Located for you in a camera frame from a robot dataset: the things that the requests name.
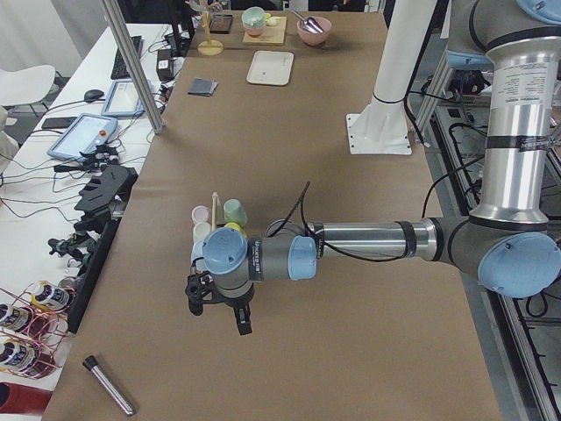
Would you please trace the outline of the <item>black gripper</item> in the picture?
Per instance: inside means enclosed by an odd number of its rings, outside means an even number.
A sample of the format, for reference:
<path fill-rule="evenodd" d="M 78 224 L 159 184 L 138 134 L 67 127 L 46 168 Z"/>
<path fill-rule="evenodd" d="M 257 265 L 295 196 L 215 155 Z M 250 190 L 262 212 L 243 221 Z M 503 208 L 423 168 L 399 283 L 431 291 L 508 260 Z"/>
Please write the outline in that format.
<path fill-rule="evenodd" d="M 254 296 L 252 282 L 246 282 L 237 289 L 220 288 L 215 282 L 212 283 L 212 303 L 225 303 L 233 308 L 238 333 L 241 336 L 252 333 L 250 302 Z"/>

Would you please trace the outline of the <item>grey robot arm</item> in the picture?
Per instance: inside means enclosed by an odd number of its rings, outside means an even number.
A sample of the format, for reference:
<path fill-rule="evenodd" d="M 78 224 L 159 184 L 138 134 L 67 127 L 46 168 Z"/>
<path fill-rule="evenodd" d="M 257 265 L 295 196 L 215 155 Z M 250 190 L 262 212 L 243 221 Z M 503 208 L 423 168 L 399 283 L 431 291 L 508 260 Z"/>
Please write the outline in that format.
<path fill-rule="evenodd" d="M 560 249 L 540 209 L 543 169 L 552 147 L 549 122 L 560 60 L 557 1 L 455 1 L 450 57 L 486 57 L 494 65 L 479 204 L 462 218 L 389 224 L 272 223 L 264 237 L 230 227 L 203 241 L 204 270 L 192 270 L 188 307 L 233 309 L 238 331 L 252 330 L 250 301 L 258 282 L 309 279 L 325 250 L 371 262 L 418 256 L 452 265 L 485 288 L 524 298 L 550 286 Z"/>

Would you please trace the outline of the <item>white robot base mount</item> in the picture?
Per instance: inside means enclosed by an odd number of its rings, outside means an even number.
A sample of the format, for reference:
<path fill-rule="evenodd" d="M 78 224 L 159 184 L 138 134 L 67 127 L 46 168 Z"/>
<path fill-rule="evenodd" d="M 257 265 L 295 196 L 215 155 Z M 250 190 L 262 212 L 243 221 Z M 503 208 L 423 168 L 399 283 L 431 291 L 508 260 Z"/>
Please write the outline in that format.
<path fill-rule="evenodd" d="M 372 100 L 359 114 L 346 116 L 352 154 L 411 154 L 404 100 L 434 4 L 394 4 Z"/>

